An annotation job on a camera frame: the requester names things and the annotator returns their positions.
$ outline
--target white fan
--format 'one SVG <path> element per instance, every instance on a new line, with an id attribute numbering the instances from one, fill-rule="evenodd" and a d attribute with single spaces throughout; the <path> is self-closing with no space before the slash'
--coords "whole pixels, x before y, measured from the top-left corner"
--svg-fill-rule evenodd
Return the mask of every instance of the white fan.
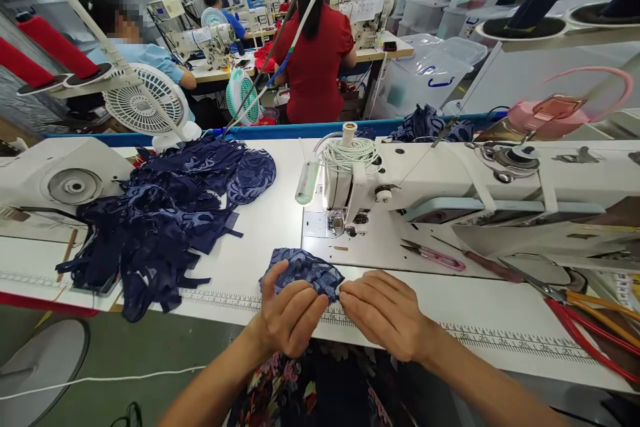
<path id="1" fill-rule="evenodd" d="M 187 140 L 195 140 L 202 135 L 202 129 L 189 121 L 187 99 L 180 87 L 160 70 L 144 63 L 130 63 L 151 95 L 167 112 L 171 122 L 181 129 Z M 124 75 L 116 69 L 111 77 Z M 125 127 L 146 135 L 153 135 L 151 144 L 157 151 L 175 147 L 181 140 L 174 126 L 167 123 L 147 99 L 139 87 L 124 87 L 103 92 L 107 111 Z"/>
<path id="2" fill-rule="evenodd" d="M 252 85 L 251 78 L 244 70 L 236 68 L 231 72 L 231 78 L 227 84 L 227 108 L 232 117 L 237 119 L 240 116 L 238 121 L 243 125 L 253 125 L 263 116 L 260 103 L 258 101 L 253 103 L 257 97 L 255 90 L 251 92 L 251 95 L 242 106 L 242 110 L 240 110 L 242 99 L 251 91 Z"/>
<path id="3" fill-rule="evenodd" d="M 229 23 L 229 20 L 225 17 L 225 14 L 221 10 L 213 7 L 205 8 L 204 12 L 200 16 L 200 24 L 203 27 L 218 25 L 220 23 Z"/>

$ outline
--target gray floor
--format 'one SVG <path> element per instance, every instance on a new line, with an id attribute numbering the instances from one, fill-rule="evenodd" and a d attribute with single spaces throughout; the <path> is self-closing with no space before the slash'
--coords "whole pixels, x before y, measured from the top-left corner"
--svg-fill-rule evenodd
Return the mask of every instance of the gray floor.
<path id="1" fill-rule="evenodd" d="M 33 335 L 42 315 L 39 311 L 0 306 L 0 365 Z M 43 327 L 60 319 L 53 316 Z M 91 342 L 77 378 L 144 375 L 206 365 L 227 347 L 232 328 L 229 324 L 151 311 L 136 324 L 110 313 L 100 313 L 87 323 Z M 71 386 L 37 426 L 110 426 L 133 401 L 142 407 L 145 425 L 154 426 L 193 376 L 188 373 Z"/>

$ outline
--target blue rail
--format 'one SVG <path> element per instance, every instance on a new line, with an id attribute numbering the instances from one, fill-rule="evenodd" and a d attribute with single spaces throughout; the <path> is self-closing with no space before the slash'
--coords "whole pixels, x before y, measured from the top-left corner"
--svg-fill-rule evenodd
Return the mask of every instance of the blue rail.
<path id="1" fill-rule="evenodd" d="M 496 121 L 506 115 L 506 112 L 495 111 L 487 115 L 486 113 L 472 113 L 462 115 L 461 119 L 473 122 L 476 130 L 485 130 Z M 445 121 L 450 117 L 443 116 Z M 401 118 L 383 120 L 361 120 L 357 124 L 359 127 L 372 127 L 377 136 L 389 135 L 402 123 Z M 331 123 L 304 123 L 300 125 L 266 125 L 262 127 L 234 127 L 227 134 L 227 138 L 236 140 L 258 140 L 258 139 L 284 139 L 284 138 L 321 138 L 328 133 L 341 131 L 343 122 Z M 209 130 L 208 135 L 221 135 L 223 129 Z M 95 137 L 106 143 L 109 147 L 149 147 L 151 146 L 150 135 L 143 133 L 96 133 L 96 134 L 52 134 L 45 137 Z"/>

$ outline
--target ruler markings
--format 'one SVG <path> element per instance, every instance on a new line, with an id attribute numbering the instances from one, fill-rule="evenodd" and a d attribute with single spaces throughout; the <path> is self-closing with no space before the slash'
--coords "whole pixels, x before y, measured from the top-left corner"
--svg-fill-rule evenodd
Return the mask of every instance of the ruler markings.
<path id="1" fill-rule="evenodd" d="M 70 287 L 72 284 L 71 280 L 56 282 L 50 277 L 19 274 L 16 272 L 0 272 L 0 280 L 9 280 L 55 289 Z M 179 290 L 183 302 L 244 310 L 246 312 L 260 311 L 260 296 L 230 294 L 228 292 L 203 288 L 196 290 L 181 288 Z M 334 326 L 355 328 L 353 322 L 345 315 L 342 307 L 337 304 L 327 308 L 320 322 Z M 521 332 L 511 332 L 509 330 L 452 324 L 449 322 L 440 322 L 440 325 L 466 346 L 491 348 L 504 352 L 517 352 L 520 354 L 598 365 L 598 363 L 575 342 L 566 338 L 538 336 Z"/>

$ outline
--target hand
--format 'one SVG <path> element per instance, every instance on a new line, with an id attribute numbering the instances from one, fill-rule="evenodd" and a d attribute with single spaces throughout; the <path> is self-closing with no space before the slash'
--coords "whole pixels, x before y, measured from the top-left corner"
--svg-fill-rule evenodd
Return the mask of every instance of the hand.
<path id="1" fill-rule="evenodd" d="M 420 312 L 417 296 L 407 284 L 373 270 L 355 282 L 344 282 L 340 302 L 370 342 L 402 362 L 428 361 L 440 327 Z"/>
<path id="2" fill-rule="evenodd" d="M 329 298 L 318 296 L 304 280 L 290 283 L 276 296 L 275 281 L 288 265 L 288 260 L 275 264 L 262 279 L 262 310 L 247 326 L 266 357 L 276 351 L 300 357 L 329 305 Z"/>

